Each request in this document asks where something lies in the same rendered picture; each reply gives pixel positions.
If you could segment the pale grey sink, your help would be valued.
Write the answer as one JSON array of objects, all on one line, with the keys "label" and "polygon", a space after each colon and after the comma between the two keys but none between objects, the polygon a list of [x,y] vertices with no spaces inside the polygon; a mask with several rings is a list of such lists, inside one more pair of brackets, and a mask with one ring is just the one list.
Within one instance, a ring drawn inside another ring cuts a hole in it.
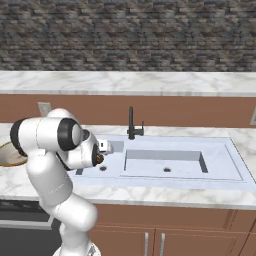
[{"label": "pale grey sink", "polygon": [[229,138],[104,135],[113,152],[102,164],[69,173],[75,184],[256,191]]}]

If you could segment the grey wall socket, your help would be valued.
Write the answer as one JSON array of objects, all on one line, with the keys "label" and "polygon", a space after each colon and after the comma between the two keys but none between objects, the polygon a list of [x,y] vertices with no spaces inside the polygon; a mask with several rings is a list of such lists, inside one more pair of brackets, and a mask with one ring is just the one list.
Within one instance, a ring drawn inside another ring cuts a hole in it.
[{"label": "grey wall socket", "polygon": [[51,104],[47,102],[39,102],[38,108],[42,116],[46,116],[52,110]]}]

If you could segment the brown drawer front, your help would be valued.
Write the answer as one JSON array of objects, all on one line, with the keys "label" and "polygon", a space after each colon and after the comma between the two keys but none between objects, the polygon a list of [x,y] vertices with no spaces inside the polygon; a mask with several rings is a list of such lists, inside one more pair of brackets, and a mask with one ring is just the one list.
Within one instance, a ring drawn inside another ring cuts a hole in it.
[{"label": "brown drawer front", "polygon": [[98,204],[98,223],[152,227],[227,229],[233,210]]}]

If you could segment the brown cupboard door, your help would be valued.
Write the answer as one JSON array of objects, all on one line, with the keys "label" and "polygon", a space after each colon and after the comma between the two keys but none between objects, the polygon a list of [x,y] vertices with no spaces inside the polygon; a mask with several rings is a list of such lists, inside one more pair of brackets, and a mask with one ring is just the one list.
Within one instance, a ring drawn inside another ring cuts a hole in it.
[{"label": "brown cupboard door", "polygon": [[163,256],[239,256],[248,237],[243,232],[157,229],[154,256],[160,256],[161,233]]},{"label": "brown cupboard door", "polygon": [[154,228],[95,227],[89,232],[101,256],[144,256],[144,234],[148,232],[148,256],[153,256]]},{"label": "brown cupboard door", "polygon": [[256,256],[256,220],[252,226],[240,256]]}]

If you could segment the black tap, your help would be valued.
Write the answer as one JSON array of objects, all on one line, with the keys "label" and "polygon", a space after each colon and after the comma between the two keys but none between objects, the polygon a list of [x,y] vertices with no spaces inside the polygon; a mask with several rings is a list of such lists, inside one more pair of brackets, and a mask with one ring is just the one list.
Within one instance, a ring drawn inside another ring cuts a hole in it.
[{"label": "black tap", "polygon": [[128,139],[134,140],[137,135],[143,136],[144,135],[144,127],[140,129],[136,129],[133,123],[133,107],[129,107],[129,126],[127,129]]}]

